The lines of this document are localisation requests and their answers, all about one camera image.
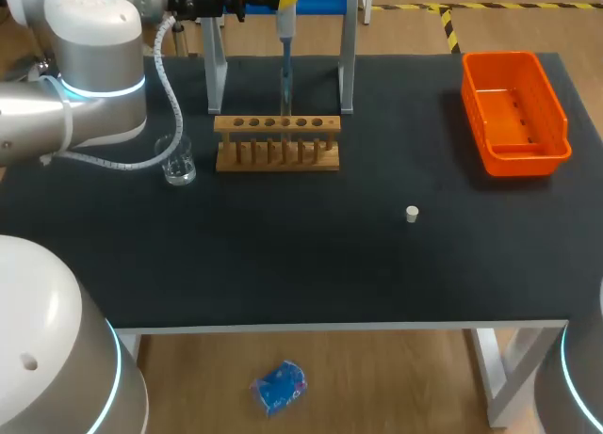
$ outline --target blue plastic bag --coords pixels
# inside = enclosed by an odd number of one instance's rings
[[[284,361],[276,370],[254,381],[251,389],[270,417],[299,398],[307,387],[302,369]]]

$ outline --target test tube rack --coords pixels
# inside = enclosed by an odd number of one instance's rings
[[[337,116],[217,116],[214,131],[222,139],[217,172],[339,170],[335,135],[341,132],[341,119]],[[258,135],[268,139],[258,141]]]

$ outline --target orange tray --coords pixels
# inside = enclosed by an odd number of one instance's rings
[[[567,118],[534,53],[469,53],[463,69],[464,107],[490,175],[550,175],[571,156]]]

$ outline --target black table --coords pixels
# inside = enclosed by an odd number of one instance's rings
[[[203,62],[168,59],[194,184],[26,163],[0,185],[0,233],[58,255],[117,328],[566,320],[603,277],[603,148],[560,59],[540,58],[574,150],[550,178],[486,175],[459,56],[359,57],[338,173],[216,174]],[[146,64],[145,132],[91,153],[138,161],[172,131]],[[231,58],[223,114],[277,113],[279,65]],[[294,75],[294,114],[337,114],[333,58],[297,57]]]

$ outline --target white coiled cable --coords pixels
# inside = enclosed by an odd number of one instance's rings
[[[163,68],[163,61],[161,58],[161,44],[163,42],[163,38],[175,23],[176,19],[173,17],[170,17],[163,22],[163,24],[161,25],[161,27],[159,27],[159,30],[157,31],[157,35],[155,36],[155,46],[153,48],[153,56],[155,58],[155,67],[157,68],[157,74],[159,75],[159,80],[161,81],[163,88],[166,90],[166,94],[168,95],[168,99],[170,100],[171,108],[173,109],[173,115],[176,119],[176,132],[174,133],[173,140],[171,141],[170,146],[163,153],[158,154],[154,158],[135,164],[115,163],[113,161],[107,161],[103,158],[97,158],[95,156],[89,156],[87,154],[74,152],[55,153],[54,156],[60,158],[75,159],[77,161],[93,164],[95,166],[101,166],[107,169],[140,170],[147,169],[151,166],[155,166],[161,163],[166,158],[168,158],[168,156],[170,156],[174,150],[176,150],[176,147],[178,147],[178,144],[180,143],[180,139],[182,138],[182,134],[184,131],[184,119],[182,117],[182,111],[180,110],[180,105],[178,104],[176,95],[173,93],[170,81],[168,80],[168,76],[166,75],[166,72]]]

